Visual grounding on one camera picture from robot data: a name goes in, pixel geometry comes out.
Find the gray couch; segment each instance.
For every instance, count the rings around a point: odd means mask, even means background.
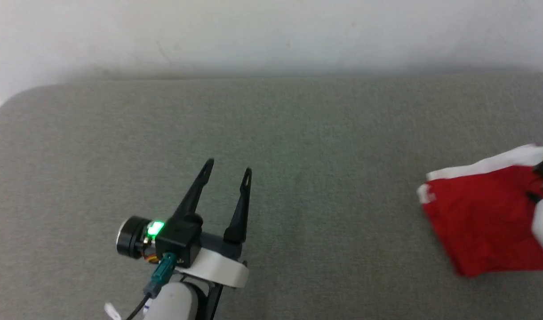
[[[543,272],[455,275],[419,207],[424,174],[543,144],[543,74],[99,82],[0,109],[0,319],[127,315],[152,268],[117,255],[205,160],[222,233],[253,169],[245,289],[221,319],[543,320]]]

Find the wire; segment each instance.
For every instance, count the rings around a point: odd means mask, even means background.
[[[145,260],[146,260],[148,263],[152,263],[152,264],[157,264],[157,263],[159,263],[159,259],[157,259],[157,256],[156,256],[156,255],[149,255],[149,256],[145,257]]]
[[[139,311],[141,311],[143,306],[145,306],[145,304],[147,303],[147,300],[149,300],[149,298],[151,298],[151,294],[150,293],[145,294],[145,296],[143,297],[143,300],[141,300],[141,302],[137,305],[135,310],[133,310],[133,312],[131,312],[131,314],[127,318],[125,318],[125,320],[133,319],[139,313]]]

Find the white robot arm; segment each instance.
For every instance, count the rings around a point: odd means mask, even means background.
[[[206,162],[166,222],[133,216],[121,225],[118,253],[157,264],[144,288],[144,299],[126,320],[142,308],[146,320],[212,320],[223,288],[245,286],[249,270],[247,263],[238,259],[246,240],[252,171],[247,168],[230,225],[223,237],[218,237],[202,232],[203,220],[195,212],[213,164],[213,159]],[[181,274],[181,280],[168,283],[174,273]],[[185,278],[207,283],[208,293]],[[105,310],[114,320],[121,319],[111,304],[106,304]]]

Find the red towel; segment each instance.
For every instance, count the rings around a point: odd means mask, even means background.
[[[420,202],[459,275],[543,270],[527,195],[543,197],[543,180],[533,172],[542,160],[543,147],[530,144],[427,175]]]

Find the green led light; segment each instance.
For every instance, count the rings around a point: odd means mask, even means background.
[[[151,223],[151,225],[147,228],[147,234],[152,236],[153,238],[161,231],[161,229],[164,226],[164,222],[161,221],[154,221]]]

